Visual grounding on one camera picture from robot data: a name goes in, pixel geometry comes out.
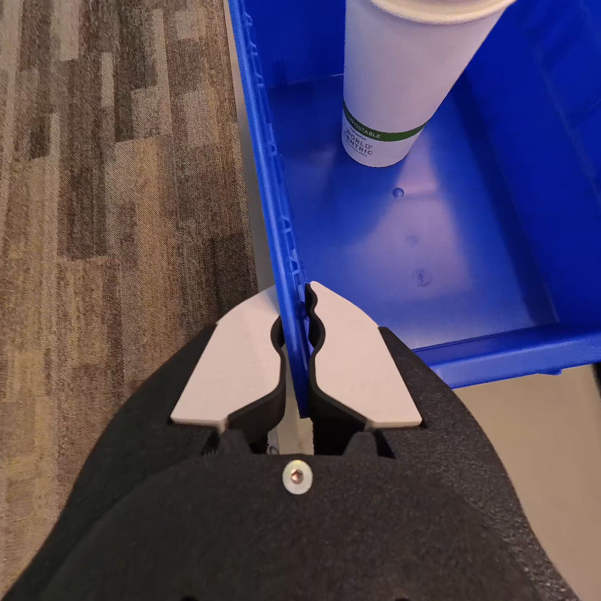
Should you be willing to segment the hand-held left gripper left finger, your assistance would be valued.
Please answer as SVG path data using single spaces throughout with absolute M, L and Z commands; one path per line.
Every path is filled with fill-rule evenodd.
M 174 424 L 241 432 L 254 453 L 277 453 L 269 433 L 286 406 L 284 333 L 276 287 L 216 323 L 170 414 Z

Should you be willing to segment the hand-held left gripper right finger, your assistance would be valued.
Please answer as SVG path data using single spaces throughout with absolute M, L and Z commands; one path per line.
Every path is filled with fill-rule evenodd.
M 305 308 L 314 452 L 343 453 L 360 432 L 421 426 L 422 416 L 377 323 L 319 282 L 306 285 Z

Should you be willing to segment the blue plastic bin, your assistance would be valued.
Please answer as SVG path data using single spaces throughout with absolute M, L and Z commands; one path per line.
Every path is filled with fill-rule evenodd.
M 407 158 L 342 147 L 344 1 L 230 1 L 291 377 L 306 282 L 451 388 L 600 362 L 600 1 L 510 5 Z

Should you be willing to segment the white paper cup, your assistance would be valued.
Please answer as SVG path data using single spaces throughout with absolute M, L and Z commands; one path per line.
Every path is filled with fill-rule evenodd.
M 342 144 L 402 161 L 513 1 L 346 1 Z

